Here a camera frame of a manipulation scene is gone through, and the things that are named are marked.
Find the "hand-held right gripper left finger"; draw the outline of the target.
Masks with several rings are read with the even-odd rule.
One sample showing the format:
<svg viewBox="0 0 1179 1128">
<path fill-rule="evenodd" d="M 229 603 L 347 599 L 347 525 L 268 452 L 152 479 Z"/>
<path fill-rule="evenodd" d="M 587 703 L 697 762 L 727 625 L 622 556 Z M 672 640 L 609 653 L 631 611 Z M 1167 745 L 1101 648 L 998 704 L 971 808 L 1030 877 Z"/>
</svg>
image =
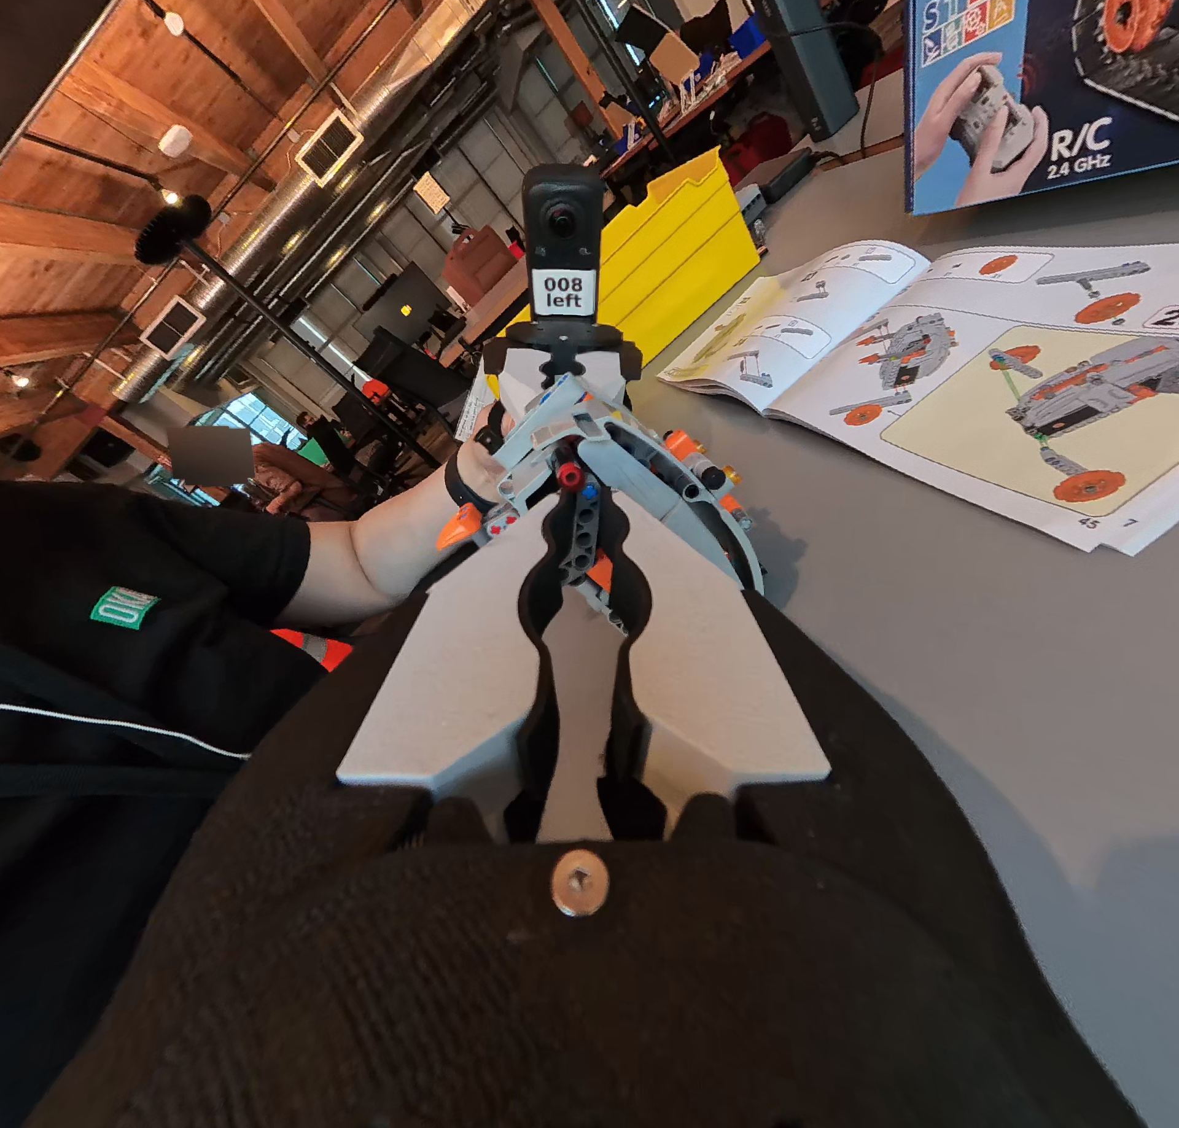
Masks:
<svg viewBox="0 0 1179 1128">
<path fill-rule="evenodd" d="M 537 836 L 559 750 L 552 658 L 562 606 L 550 498 L 423 596 L 335 771 L 348 786 L 471 800 L 493 836 Z"/>
</svg>

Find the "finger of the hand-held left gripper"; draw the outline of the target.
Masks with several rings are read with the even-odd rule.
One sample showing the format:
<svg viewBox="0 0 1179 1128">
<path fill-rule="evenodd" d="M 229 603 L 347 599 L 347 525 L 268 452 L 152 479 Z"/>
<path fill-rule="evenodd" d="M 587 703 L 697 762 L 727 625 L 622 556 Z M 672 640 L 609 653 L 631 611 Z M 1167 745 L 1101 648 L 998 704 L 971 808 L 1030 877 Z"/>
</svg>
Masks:
<svg viewBox="0 0 1179 1128">
<path fill-rule="evenodd" d="M 575 355 L 575 363 L 581 369 L 575 375 L 581 386 L 580 399 L 571 409 L 575 419 L 587 419 L 596 424 L 630 420 L 623 405 L 626 362 L 622 350 L 587 350 Z"/>
<path fill-rule="evenodd" d="M 546 373 L 551 358 L 550 350 L 538 346 L 495 349 L 498 400 L 505 411 L 504 429 L 520 424 L 529 407 L 552 390 L 552 377 Z"/>
</svg>

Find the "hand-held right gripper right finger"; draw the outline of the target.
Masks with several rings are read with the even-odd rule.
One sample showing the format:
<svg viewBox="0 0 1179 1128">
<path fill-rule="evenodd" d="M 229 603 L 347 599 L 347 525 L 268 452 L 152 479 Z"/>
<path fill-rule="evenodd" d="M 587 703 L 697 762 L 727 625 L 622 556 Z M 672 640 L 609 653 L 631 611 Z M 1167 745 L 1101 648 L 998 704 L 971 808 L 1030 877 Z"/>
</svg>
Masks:
<svg viewBox="0 0 1179 1128">
<path fill-rule="evenodd" d="M 701 794 L 823 781 L 831 765 L 755 617 L 760 595 L 625 494 L 610 507 L 610 603 L 626 638 L 609 782 L 679 816 Z"/>
</svg>

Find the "grey black building-block robot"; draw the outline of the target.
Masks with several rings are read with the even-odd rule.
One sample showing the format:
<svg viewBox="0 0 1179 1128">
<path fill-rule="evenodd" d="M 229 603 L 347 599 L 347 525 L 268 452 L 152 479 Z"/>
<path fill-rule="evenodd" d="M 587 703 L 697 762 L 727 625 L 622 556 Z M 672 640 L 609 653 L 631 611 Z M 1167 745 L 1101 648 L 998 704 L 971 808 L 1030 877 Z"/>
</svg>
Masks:
<svg viewBox="0 0 1179 1128">
<path fill-rule="evenodd" d="M 764 590 L 764 567 L 748 538 L 752 520 L 733 495 L 738 478 L 687 433 L 660 437 L 618 402 L 596 399 L 583 377 L 563 375 L 550 390 L 517 394 L 501 375 L 498 390 L 514 428 L 495 455 L 505 471 L 501 502 L 484 513 L 476 546 L 567 490 L 575 507 L 560 583 L 626 632 L 610 602 L 612 563 L 600 538 L 606 495 L 623 495 L 745 590 Z"/>
</svg>

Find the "grey desk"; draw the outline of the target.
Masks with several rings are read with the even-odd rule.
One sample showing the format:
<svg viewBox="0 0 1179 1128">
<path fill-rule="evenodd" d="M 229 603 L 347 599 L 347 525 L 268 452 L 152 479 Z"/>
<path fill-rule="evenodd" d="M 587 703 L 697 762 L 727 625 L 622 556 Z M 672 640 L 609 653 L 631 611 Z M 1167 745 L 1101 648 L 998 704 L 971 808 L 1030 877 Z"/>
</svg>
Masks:
<svg viewBox="0 0 1179 1128">
<path fill-rule="evenodd" d="M 743 475 L 767 596 L 950 786 L 1042 970 L 1148 1125 L 1176 1125 L 1176 531 L 1083 553 L 730 399 L 631 395 Z"/>
</svg>

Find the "person's left hand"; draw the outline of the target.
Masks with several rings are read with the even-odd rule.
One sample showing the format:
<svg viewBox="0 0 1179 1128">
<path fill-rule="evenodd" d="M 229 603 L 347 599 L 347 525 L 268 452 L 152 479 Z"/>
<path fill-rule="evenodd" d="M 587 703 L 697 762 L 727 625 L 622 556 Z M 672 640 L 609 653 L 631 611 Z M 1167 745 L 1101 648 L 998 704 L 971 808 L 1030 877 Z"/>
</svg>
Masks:
<svg viewBox="0 0 1179 1128">
<path fill-rule="evenodd" d="M 445 488 L 456 507 L 471 506 L 485 515 L 501 502 L 498 486 L 506 474 L 498 453 L 505 432 L 512 427 L 512 417 L 497 399 L 479 413 L 475 433 L 462 442 L 445 466 Z"/>
</svg>

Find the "yellow plastic bin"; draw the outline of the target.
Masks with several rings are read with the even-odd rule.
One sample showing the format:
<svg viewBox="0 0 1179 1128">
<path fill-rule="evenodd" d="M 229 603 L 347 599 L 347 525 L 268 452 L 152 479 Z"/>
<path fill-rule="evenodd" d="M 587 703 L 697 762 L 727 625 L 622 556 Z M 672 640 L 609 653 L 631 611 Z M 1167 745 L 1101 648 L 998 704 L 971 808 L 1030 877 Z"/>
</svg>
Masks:
<svg viewBox="0 0 1179 1128">
<path fill-rule="evenodd" d="M 597 320 L 648 363 L 759 263 L 718 149 L 651 180 L 604 228 Z"/>
</svg>

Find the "orange safety vest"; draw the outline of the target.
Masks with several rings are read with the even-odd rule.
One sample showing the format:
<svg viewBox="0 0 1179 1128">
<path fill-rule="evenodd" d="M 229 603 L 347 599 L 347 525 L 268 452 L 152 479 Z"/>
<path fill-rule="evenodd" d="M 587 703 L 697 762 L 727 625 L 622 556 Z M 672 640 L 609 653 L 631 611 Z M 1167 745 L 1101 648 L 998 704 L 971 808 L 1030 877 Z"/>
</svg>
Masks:
<svg viewBox="0 0 1179 1128">
<path fill-rule="evenodd" d="M 271 629 L 271 634 L 301 649 L 327 673 L 337 670 L 354 652 L 351 642 L 337 637 L 287 628 Z"/>
</svg>

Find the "wooden workbench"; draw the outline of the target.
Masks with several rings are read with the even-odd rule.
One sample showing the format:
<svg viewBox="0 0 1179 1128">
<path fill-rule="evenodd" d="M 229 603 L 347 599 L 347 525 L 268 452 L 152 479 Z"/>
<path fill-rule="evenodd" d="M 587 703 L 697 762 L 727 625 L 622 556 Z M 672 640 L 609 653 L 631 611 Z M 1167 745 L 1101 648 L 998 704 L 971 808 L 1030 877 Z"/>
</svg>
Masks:
<svg viewBox="0 0 1179 1128">
<path fill-rule="evenodd" d="M 664 126 L 662 126 L 663 134 L 667 141 L 670 141 L 680 132 L 685 130 L 695 121 L 704 117 L 705 113 L 720 100 L 733 92 L 738 92 L 741 90 L 741 84 L 745 82 L 745 78 L 747 75 L 752 75 L 755 65 L 767 58 L 771 54 L 771 50 L 772 45 L 770 42 L 762 42 L 746 58 L 739 59 L 733 66 L 717 69 L 709 78 L 709 80 L 704 84 L 704 88 L 698 91 L 691 101 L 681 103 L 681 108 L 677 116 L 670 120 Z M 652 133 L 645 133 L 631 147 L 621 154 L 614 162 L 609 163 L 601 173 L 601 176 L 604 179 L 612 178 L 614 174 L 620 173 L 626 163 L 630 163 L 631 161 L 639 158 L 643 153 L 651 151 L 658 146 L 659 142 L 656 141 L 655 136 Z"/>
</svg>

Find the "red bag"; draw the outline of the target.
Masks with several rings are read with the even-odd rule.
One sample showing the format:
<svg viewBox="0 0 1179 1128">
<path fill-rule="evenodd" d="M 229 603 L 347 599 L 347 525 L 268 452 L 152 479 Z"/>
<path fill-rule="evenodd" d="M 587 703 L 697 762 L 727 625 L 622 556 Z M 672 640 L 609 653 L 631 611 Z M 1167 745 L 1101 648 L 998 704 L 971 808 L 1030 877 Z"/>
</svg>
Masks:
<svg viewBox="0 0 1179 1128">
<path fill-rule="evenodd" d="M 729 184 L 737 188 L 748 173 L 762 163 L 787 157 L 793 138 L 787 119 L 762 112 L 748 126 L 720 151 L 720 161 L 729 175 Z"/>
</svg>

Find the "black computer tower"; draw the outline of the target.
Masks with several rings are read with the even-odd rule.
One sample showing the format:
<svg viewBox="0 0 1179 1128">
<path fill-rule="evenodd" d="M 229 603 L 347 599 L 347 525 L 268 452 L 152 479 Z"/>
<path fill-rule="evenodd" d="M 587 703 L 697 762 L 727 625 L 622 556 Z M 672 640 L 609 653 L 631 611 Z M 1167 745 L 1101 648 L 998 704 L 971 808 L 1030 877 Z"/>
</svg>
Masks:
<svg viewBox="0 0 1179 1128">
<path fill-rule="evenodd" d="M 814 142 L 829 140 L 859 104 L 818 0 L 752 0 L 785 90 Z"/>
</svg>

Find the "open instruction booklet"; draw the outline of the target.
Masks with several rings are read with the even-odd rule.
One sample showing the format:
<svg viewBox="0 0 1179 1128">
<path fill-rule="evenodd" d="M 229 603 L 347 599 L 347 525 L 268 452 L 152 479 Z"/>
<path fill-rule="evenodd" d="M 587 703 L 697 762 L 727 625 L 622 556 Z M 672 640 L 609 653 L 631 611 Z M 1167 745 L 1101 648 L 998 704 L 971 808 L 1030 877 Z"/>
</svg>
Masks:
<svg viewBox="0 0 1179 1128">
<path fill-rule="evenodd" d="M 660 380 L 1084 552 L 1177 520 L 1177 246 L 856 240 L 764 275 Z"/>
</svg>

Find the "black light stand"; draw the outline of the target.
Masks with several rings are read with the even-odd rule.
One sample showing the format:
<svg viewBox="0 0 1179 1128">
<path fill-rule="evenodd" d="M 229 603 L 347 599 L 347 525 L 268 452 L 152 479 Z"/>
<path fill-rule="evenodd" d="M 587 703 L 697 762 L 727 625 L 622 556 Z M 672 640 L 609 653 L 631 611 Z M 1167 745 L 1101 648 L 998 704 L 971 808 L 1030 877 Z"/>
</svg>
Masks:
<svg viewBox="0 0 1179 1128">
<path fill-rule="evenodd" d="M 200 244 L 212 221 L 212 207 L 197 195 L 188 195 L 175 205 L 163 207 L 142 229 L 134 244 L 135 259 L 158 266 L 176 261 L 183 253 L 194 257 L 202 266 L 218 278 L 238 299 L 255 311 L 271 325 L 287 344 L 296 349 L 305 359 L 313 362 L 333 383 L 339 386 L 346 398 L 359 405 L 381 432 L 401 441 L 410 452 L 421 458 L 431 469 L 442 467 L 442 462 L 434 458 L 414 437 L 400 424 L 391 420 L 375 403 L 367 399 L 356 388 L 350 377 L 334 369 L 321 354 L 283 323 L 263 301 L 260 301 L 245 284 L 242 284 L 223 265 L 210 255 Z"/>
</svg>

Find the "blue toy box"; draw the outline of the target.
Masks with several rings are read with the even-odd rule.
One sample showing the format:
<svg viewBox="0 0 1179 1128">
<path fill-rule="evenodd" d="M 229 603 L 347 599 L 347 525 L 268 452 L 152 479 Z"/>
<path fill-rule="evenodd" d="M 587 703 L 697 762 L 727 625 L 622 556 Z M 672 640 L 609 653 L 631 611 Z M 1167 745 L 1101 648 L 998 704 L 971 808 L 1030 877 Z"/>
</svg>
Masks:
<svg viewBox="0 0 1179 1128">
<path fill-rule="evenodd" d="M 1177 0 L 905 0 L 906 209 L 1177 161 Z"/>
</svg>

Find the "silver air duct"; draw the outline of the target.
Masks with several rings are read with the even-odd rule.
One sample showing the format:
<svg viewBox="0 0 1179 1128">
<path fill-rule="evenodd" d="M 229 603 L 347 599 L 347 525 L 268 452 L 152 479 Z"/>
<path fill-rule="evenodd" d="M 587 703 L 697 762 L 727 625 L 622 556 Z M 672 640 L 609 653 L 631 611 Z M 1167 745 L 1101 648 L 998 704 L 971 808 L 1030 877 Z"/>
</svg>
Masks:
<svg viewBox="0 0 1179 1128">
<path fill-rule="evenodd" d="M 392 178 L 414 159 L 422 145 L 398 146 L 396 125 L 406 109 L 422 107 L 423 125 L 431 108 L 446 108 L 454 80 L 442 82 L 435 97 L 421 92 L 437 69 L 447 69 L 463 42 L 479 36 L 496 19 L 498 0 L 435 0 L 406 28 L 391 51 L 317 126 L 291 142 L 280 129 L 272 154 L 292 147 L 285 175 L 267 192 L 256 211 L 242 212 L 243 229 L 229 244 L 218 265 L 223 279 L 206 261 L 193 258 L 204 274 L 193 276 L 179 299 L 201 323 L 177 345 L 175 355 L 158 353 L 147 342 L 122 378 L 110 387 L 118 407 L 151 399 L 163 386 L 185 395 L 204 394 L 246 361 L 276 329 L 252 311 L 239 294 L 245 288 L 270 312 L 292 323 L 313 274 L 347 250 L 346 232 L 373 199 L 388 192 Z"/>
</svg>

